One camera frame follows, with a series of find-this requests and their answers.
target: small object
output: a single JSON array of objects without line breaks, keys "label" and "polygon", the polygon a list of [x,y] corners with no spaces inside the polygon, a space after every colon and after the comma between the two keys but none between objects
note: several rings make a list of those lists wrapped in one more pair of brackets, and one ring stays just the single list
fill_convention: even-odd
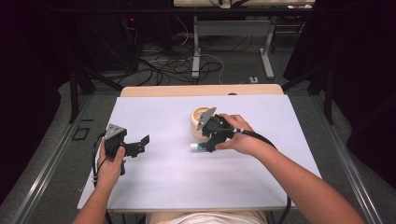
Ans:
[{"label": "small object", "polygon": [[231,8],[230,0],[209,0],[213,5],[220,8]]},{"label": "small object", "polygon": [[201,117],[199,118],[197,125],[197,131],[201,130],[205,126],[205,124],[207,124],[207,122],[210,120],[210,118],[215,113],[215,111],[216,111],[216,107],[213,107],[201,114]]},{"label": "small object", "polygon": [[[126,129],[121,128],[115,124],[108,124],[106,135],[105,135],[105,151],[106,156],[109,158],[115,158],[119,147],[125,147],[124,157],[137,157],[139,153],[145,152],[145,145],[149,143],[149,135],[144,137],[140,142],[131,144],[124,143],[124,137],[126,136]],[[121,164],[120,175],[125,174],[124,164]]]},{"label": "small object", "polygon": [[191,152],[207,152],[205,148],[205,142],[203,143],[192,143],[190,144]]},{"label": "small object", "polygon": [[201,130],[197,130],[197,126],[199,125],[199,121],[200,121],[202,114],[209,109],[210,109],[210,107],[208,107],[208,106],[200,106],[191,112],[191,116],[190,116],[191,133],[195,137],[195,139],[198,140],[198,142],[205,142],[209,139],[208,137],[205,137],[202,135]]},{"label": "small object", "polygon": [[249,80],[250,80],[250,84],[257,84],[257,83],[259,83],[259,80],[257,79],[257,77],[250,77]]},{"label": "small object", "polygon": [[232,126],[225,120],[225,118],[217,114],[212,117],[215,111],[216,108],[213,107],[202,113],[197,126],[197,130],[202,129],[202,135],[209,138],[205,143],[205,150],[208,152],[216,150],[216,144],[225,142],[227,138],[233,138]]}]

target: finger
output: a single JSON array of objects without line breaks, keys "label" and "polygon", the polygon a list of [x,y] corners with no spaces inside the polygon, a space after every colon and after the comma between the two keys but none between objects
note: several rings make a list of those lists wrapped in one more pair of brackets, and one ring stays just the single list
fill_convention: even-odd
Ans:
[{"label": "finger", "polygon": [[238,125],[238,121],[234,118],[234,117],[232,117],[232,116],[230,116],[230,115],[227,115],[227,114],[219,114],[221,117],[223,117],[223,118],[225,118],[225,120],[231,125],[231,126],[233,126],[233,127],[235,127],[235,128],[237,128],[239,125]]},{"label": "finger", "polygon": [[245,120],[244,120],[244,119],[242,118],[242,116],[240,116],[240,115],[231,115],[230,117],[233,118],[233,119],[235,119],[235,120],[238,121],[238,122],[246,123]]},{"label": "finger", "polygon": [[116,154],[116,158],[114,158],[114,162],[122,164],[124,156],[125,156],[125,147],[119,147],[119,150],[117,151]]},{"label": "finger", "polygon": [[218,143],[215,145],[215,149],[228,149],[228,148],[230,148],[230,141]]}]

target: forearm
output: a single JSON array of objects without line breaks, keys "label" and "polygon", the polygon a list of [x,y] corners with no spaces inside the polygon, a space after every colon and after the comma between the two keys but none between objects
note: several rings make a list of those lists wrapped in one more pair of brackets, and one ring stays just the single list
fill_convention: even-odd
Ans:
[{"label": "forearm", "polygon": [[256,157],[311,223],[363,223],[356,210],[325,181],[273,147],[258,143]]},{"label": "forearm", "polygon": [[103,223],[110,193],[109,189],[94,189],[73,223]]}]

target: power strip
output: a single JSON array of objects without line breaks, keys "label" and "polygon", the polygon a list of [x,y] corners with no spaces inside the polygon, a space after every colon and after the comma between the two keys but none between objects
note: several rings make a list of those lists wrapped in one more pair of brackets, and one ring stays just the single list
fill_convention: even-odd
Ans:
[{"label": "power strip", "polygon": [[249,80],[250,80],[250,84],[257,84],[257,83],[259,83],[259,80],[258,80],[256,77],[250,77]]}]

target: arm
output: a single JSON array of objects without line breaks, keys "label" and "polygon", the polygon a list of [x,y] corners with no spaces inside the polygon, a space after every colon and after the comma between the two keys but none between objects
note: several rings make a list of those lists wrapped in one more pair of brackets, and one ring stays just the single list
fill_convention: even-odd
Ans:
[{"label": "arm", "polygon": [[[253,131],[240,116],[222,116],[235,128]],[[230,141],[216,145],[216,149],[226,148],[258,159],[311,223],[364,223],[329,184],[263,141],[236,133]]]},{"label": "arm", "polygon": [[105,218],[108,198],[120,177],[125,148],[120,147],[114,161],[109,161],[106,158],[105,142],[102,141],[99,153],[98,167],[102,161],[103,164],[100,166],[96,187],[73,223],[103,223]]}]

